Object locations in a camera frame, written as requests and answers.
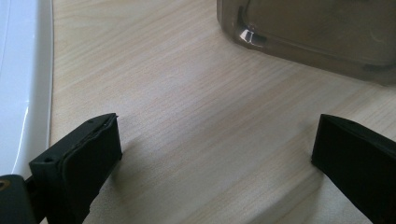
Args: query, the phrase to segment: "light wood tabletop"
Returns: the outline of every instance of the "light wood tabletop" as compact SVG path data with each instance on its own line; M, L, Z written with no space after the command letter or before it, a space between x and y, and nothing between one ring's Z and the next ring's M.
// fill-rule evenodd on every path
M84 223L370 223L310 163L320 114L396 139L396 90L237 46L216 0L53 1L51 143L119 115Z

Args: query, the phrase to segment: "translucent brown bin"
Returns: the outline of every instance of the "translucent brown bin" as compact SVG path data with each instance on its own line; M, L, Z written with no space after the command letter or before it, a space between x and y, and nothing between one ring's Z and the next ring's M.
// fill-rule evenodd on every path
M351 75L396 76L394 0L218 0L236 43Z

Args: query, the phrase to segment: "black plastic part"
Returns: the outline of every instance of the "black plastic part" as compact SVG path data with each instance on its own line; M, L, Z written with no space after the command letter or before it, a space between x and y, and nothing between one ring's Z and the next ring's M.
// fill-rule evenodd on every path
M316 165L374 223L396 223L396 143L356 122L321 115Z
M0 176L0 223L36 223L23 177L19 175Z
M90 119L30 162L49 223L82 223L121 159L116 114Z

